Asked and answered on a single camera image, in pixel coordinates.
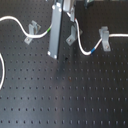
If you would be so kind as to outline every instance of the metal bracket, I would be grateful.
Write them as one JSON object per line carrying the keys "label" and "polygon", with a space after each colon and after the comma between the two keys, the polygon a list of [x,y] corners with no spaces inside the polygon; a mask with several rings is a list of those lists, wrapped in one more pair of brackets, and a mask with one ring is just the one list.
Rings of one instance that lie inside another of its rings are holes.
{"label": "metal bracket", "polygon": [[102,39],[102,46],[105,52],[110,52],[111,48],[109,45],[109,31],[108,31],[108,27],[102,27],[101,29],[99,29],[99,33],[100,33],[100,37]]}
{"label": "metal bracket", "polygon": [[77,26],[76,24],[71,27],[71,35],[67,38],[66,42],[71,46],[76,40],[78,39],[77,36]]}
{"label": "metal bracket", "polygon": [[59,39],[60,39],[60,29],[61,29],[61,19],[62,19],[62,8],[60,3],[53,5],[52,13],[52,28],[50,32],[50,42],[48,55],[54,59],[57,59]]}
{"label": "metal bracket", "polygon": [[71,17],[70,17],[70,20],[72,22],[75,21],[75,7],[72,7],[72,9],[71,9]]}
{"label": "metal bracket", "polygon": [[[29,28],[29,34],[36,35],[41,29],[41,26],[38,25],[35,21],[32,21],[32,24],[29,24],[28,28]],[[24,42],[29,45],[32,42],[32,40],[33,38],[26,37]]]}
{"label": "metal bracket", "polygon": [[63,11],[70,12],[76,0],[64,0]]}

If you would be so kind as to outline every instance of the screw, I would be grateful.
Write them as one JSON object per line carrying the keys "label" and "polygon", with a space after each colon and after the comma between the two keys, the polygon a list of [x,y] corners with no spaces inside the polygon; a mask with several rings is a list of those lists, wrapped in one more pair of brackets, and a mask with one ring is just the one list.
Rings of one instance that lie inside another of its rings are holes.
{"label": "screw", "polygon": [[55,9],[55,5],[52,6],[52,9],[53,9],[53,10]]}
{"label": "screw", "polygon": [[27,41],[29,41],[29,38],[27,37]]}
{"label": "screw", "polygon": [[71,39],[68,39],[68,42],[71,42],[72,40]]}
{"label": "screw", "polygon": [[59,11],[60,11],[60,12],[62,12],[62,9],[61,9],[61,8],[59,8]]}
{"label": "screw", "polygon": [[48,51],[48,55],[50,56],[51,55],[51,53]]}
{"label": "screw", "polygon": [[109,45],[106,45],[106,49],[109,49]]}
{"label": "screw", "polygon": [[54,58],[55,58],[55,59],[57,59],[57,56],[56,56],[56,55],[54,55]]}

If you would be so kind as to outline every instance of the cable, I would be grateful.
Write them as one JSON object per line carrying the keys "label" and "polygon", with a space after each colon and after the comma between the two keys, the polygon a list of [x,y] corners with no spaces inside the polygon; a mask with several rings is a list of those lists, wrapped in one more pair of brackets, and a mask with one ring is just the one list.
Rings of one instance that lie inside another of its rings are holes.
{"label": "cable", "polygon": [[[82,48],[82,45],[81,45],[81,40],[80,40],[79,23],[78,23],[78,21],[77,21],[76,18],[75,18],[75,22],[76,22],[76,25],[77,25],[77,34],[78,34],[78,42],[79,42],[80,50],[81,50],[81,52],[82,52],[84,55],[88,56],[88,55],[92,54],[92,53],[98,48],[98,46],[99,46],[99,44],[101,43],[102,39],[100,39],[100,40],[98,41],[98,43],[95,45],[95,47],[94,47],[91,51],[89,51],[89,52],[84,51],[84,49]],[[128,34],[110,34],[109,37],[128,37]]]}
{"label": "cable", "polygon": [[5,66],[4,66],[4,60],[3,60],[1,53],[0,53],[0,60],[1,60],[1,64],[2,64],[2,78],[1,78],[1,82],[0,82],[0,90],[1,90],[3,83],[4,83],[4,79],[5,79]]}
{"label": "cable", "polygon": [[17,18],[15,18],[15,17],[13,17],[13,16],[4,16],[4,17],[0,18],[0,21],[3,21],[3,20],[14,20],[14,21],[16,21],[16,22],[19,24],[19,26],[20,26],[21,30],[23,31],[23,33],[24,33],[27,37],[29,37],[29,38],[41,38],[41,37],[44,37],[44,36],[51,30],[51,27],[52,27],[52,25],[51,25],[51,26],[50,26],[43,34],[41,34],[41,35],[30,35],[30,34],[28,34],[28,33],[24,30],[22,24],[20,23],[20,21],[19,21]]}

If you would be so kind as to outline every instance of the black table surface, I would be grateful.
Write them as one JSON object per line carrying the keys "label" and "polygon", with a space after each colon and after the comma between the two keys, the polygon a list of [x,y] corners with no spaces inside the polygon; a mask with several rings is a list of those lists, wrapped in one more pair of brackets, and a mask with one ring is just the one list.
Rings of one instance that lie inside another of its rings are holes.
{"label": "black table surface", "polygon": [[[32,20],[40,33],[51,23],[52,2],[1,0],[0,17],[19,19],[28,32]],[[99,29],[128,33],[128,2],[94,2],[87,10],[77,2],[76,18],[83,30],[84,50],[100,39]],[[49,36],[24,43],[15,21],[0,23],[0,52],[6,67],[0,91],[0,128],[127,128],[128,38],[110,38],[111,52],[102,45],[84,56],[70,35],[69,17],[63,14],[59,58],[47,55]]]}

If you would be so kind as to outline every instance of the white cable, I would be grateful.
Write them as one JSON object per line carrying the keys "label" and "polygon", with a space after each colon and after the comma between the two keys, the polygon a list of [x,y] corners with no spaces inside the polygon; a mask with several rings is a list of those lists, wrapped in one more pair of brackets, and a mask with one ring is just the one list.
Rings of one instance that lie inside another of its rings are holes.
{"label": "white cable", "polygon": [[14,21],[16,21],[16,22],[19,24],[20,28],[22,29],[23,33],[24,33],[27,37],[29,37],[29,38],[41,38],[41,37],[45,36],[45,35],[49,32],[49,30],[51,29],[51,27],[52,27],[52,26],[50,26],[50,27],[49,27],[43,34],[41,34],[41,35],[30,35],[30,34],[28,34],[28,33],[24,30],[22,24],[20,23],[20,21],[19,21],[17,18],[15,18],[15,17],[13,17],[13,16],[4,16],[4,17],[0,18],[0,21],[3,21],[3,20],[14,20]]}
{"label": "white cable", "polygon": [[[82,48],[82,45],[81,45],[81,40],[80,40],[79,23],[78,23],[78,21],[77,21],[76,18],[75,18],[75,22],[76,22],[76,25],[77,25],[77,34],[78,34],[78,42],[79,42],[80,50],[81,50],[81,52],[82,52],[84,55],[86,55],[86,56],[87,56],[87,55],[90,55],[91,53],[93,53],[93,52],[97,49],[97,47],[98,47],[99,44],[101,43],[102,39],[100,39],[100,40],[98,41],[98,43],[95,45],[95,47],[94,47],[91,51],[89,51],[89,52],[84,51],[84,49]],[[110,34],[109,37],[128,37],[128,34]]]}
{"label": "white cable", "polygon": [[0,60],[2,64],[2,77],[1,77],[1,82],[0,82],[0,90],[1,90],[3,83],[4,83],[4,79],[5,79],[5,66],[4,66],[4,60],[3,60],[1,53],[0,53]]}

